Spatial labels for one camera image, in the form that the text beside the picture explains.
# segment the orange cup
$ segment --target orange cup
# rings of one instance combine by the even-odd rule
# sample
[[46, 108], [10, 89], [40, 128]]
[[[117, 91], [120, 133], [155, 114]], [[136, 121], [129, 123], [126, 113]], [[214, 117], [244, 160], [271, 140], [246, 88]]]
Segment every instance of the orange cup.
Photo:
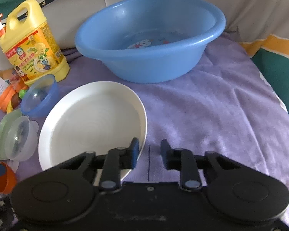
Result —
[[1, 164], [5, 166], [6, 172], [4, 175], [0, 176], [0, 193], [8, 195], [17, 184], [16, 174], [8, 164], [4, 162], [1, 162]]
[[3, 112], [6, 112], [6, 108], [8, 106], [8, 103], [11, 101], [14, 94], [16, 94], [16, 92], [13, 89], [12, 85], [9, 85], [1, 94], [1, 96], [0, 96], [0, 109]]

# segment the white plastic plate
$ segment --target white plastic plate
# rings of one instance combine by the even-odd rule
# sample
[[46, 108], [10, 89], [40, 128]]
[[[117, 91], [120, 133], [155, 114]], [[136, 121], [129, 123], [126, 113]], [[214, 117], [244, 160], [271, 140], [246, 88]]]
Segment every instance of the white plastic plate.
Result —
[[[130, 88], [117, 82], [93, 82], [63, 97], [51, 110], [39, 138], [39, 160], [46, 170], [85, 151], [106, 154], [147, 136], [145, 108]], [[130, 170], [121, 173], [123, 179]]]

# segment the purple towel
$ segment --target purple towel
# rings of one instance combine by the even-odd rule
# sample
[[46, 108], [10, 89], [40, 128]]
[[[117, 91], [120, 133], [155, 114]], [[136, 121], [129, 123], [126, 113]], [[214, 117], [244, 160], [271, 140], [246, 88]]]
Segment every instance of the purple towel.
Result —
[[[71, 60], [78, 53], [69, 50]], [[244, 49], [227, 35], [208, 44], [200, 62], [184, 76], [158, 84], [136, 84], [113, 75], [101, 62], [79, 57], [59, 83], [61, 96], [95, 81], [116, 81], [134, 90], [148, 117], [143, 153], [125, 180], [178, 181], [163, 168], [159, 144], [202, 155], [214, 150], [269, 174], [289, 187], [289, 115]], [[38, 119], [41, 126], [45, 119]], [[19, 165], [18, 179], [41, 171], [38, 153]], [[284, 216], [289, 224], [289, 208]]]

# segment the lemon image on label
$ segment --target lemon image on label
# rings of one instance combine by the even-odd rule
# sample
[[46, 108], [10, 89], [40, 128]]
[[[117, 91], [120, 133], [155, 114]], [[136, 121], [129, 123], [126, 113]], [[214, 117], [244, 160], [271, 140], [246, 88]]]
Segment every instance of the lemon image on label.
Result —
[[44, 43], [42, 42], [39, 42], [37, 43], [36, 45], [34, 45], [34, 48], [37, 50], [37, 54], [40, 55], [40, 54], [44, 54], [45, 53], [45, 50], [46, 50], [46, 46]]
[[37, 64], [36, 64], [36, 67], [39, 68], [39, 69], [43, 69], [44, 65], [40, 61], [38, 61]]

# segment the clear plastic bowl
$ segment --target clear plastic bowl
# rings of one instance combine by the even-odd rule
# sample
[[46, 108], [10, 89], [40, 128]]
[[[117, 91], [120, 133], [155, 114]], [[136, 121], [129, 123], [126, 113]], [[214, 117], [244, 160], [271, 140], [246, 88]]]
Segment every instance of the clear plastic bowl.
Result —
[[5, 154], [14, 161], [28, 160], [38, 145], [39, 125], [21, 116], [13, 122], [5, 140]]
[[24, 115], [45, 117], [59, 101], [59, 88], [54, 75], [48, 74], [37, 80], [26, 92], [20, 105]]

